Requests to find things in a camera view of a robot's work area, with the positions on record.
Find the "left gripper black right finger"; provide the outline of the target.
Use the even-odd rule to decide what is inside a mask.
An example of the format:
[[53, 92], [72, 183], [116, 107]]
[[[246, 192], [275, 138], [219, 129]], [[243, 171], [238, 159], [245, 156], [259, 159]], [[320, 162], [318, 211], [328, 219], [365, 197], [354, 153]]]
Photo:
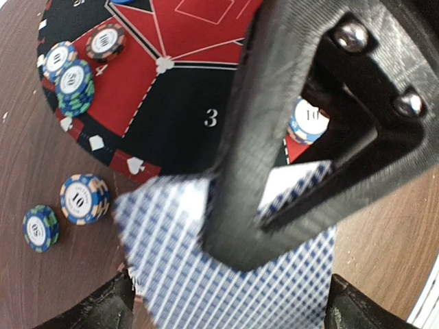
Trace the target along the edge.
[[416, 329], [380, 307], [338, 274], [333, 274], [326, 316], [326, 329]]

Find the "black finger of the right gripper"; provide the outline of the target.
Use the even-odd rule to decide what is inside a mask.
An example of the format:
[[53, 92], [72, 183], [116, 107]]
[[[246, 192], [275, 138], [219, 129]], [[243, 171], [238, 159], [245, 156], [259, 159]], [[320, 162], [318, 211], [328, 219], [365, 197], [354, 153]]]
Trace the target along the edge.
[[437, 1], [264, 1], [202, 249], [255, 269], [437, 164]]

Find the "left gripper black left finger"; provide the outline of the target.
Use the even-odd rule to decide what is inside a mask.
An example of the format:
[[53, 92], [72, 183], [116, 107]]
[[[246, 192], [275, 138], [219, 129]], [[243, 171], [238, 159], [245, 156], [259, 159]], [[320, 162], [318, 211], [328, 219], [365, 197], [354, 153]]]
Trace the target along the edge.
[[38, 325], [40, 329], [131, 328], [134, 307], [133, 284], [123, 270], [62, 314]]

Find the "blue playing card deck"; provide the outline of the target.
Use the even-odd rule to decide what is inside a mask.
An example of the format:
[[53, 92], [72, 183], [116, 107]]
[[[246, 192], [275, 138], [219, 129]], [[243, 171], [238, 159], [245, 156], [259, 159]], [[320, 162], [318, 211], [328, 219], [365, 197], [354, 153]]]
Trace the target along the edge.
[[243, 272], [201, 249], [217, 176], [153, 178], [113, 204], [128, 271], [157, 328], [322, 328], [333, 268], [330, 227]]

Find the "blue white poker chip stack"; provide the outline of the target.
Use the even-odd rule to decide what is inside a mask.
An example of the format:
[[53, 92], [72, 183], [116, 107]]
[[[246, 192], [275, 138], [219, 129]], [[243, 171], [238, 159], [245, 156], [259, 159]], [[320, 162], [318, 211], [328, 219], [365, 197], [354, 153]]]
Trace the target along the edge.
[[60, 189], [62, 213], [73, 224], [84, 226], [99, 221], [110, 208], [110, 191], [94, 174], [75, 174]]

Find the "green fifty chips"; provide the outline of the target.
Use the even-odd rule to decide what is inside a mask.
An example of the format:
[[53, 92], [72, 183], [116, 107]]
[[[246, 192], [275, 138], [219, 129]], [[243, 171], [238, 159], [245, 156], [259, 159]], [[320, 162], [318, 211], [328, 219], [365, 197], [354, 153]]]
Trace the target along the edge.
[[56, 80], [58, 107], [65, 117], [78, 117], [91, 106], [95, 94], [93, 72], [86, 60], [74, 60]]

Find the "single blue ten chip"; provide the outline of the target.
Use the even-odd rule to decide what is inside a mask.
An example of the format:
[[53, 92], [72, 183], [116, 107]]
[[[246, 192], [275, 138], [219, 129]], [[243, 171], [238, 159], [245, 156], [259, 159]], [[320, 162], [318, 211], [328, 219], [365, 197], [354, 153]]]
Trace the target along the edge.
[[45, 56], [43, 61], [43, 75], [52, 83], [55, 83], [63, 68], [76, 60], [78, 51], [70, 41], [61, 41], [55, 44]]

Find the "brown hundred chips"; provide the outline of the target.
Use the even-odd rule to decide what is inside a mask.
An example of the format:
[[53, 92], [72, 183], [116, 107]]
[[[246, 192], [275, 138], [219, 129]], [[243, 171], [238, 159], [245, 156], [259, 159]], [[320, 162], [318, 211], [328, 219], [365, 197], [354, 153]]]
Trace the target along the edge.
[[107, 63], [117, 57], [125, 48], [126, 33], [119, 23], [107, 23], [97, 27], [86, 41], [87, 56], [98, 62]]

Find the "blue small blind button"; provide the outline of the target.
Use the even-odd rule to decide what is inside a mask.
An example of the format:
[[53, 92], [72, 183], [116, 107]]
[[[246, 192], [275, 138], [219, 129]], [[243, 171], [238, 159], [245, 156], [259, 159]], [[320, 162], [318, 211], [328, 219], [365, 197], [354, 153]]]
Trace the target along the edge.
[[117, 5], [130, 5], [133, 4], [135, 0], [110, 0], [110, 2]]

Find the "green poker chip stack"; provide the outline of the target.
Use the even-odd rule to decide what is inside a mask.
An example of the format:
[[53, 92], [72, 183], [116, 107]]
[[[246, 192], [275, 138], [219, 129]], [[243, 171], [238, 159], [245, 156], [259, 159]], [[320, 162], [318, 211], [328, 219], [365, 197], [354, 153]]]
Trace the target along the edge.
[[27, 244], [43, 253], [56, 244], [60, 236], [60, 224], [54, 211], [46, 205], [30, 208], [23, 218], [23, 233]]

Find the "round red black poker mat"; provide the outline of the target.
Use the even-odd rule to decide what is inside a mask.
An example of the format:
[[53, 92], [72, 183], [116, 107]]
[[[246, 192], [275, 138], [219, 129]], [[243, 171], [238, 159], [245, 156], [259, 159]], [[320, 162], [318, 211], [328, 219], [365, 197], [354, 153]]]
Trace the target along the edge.
[[89, 61], [95, 95], [64, 117], [56, 89], [43, 92], [62, 129], [88, 153], [135, 182], [200, 173], [213, 165], [244, 37], [259, 1], [48, 1], [38, 29], [37, 67], [58, 42], [81, 59], [93, 32], [125, 30], [122, 52]]

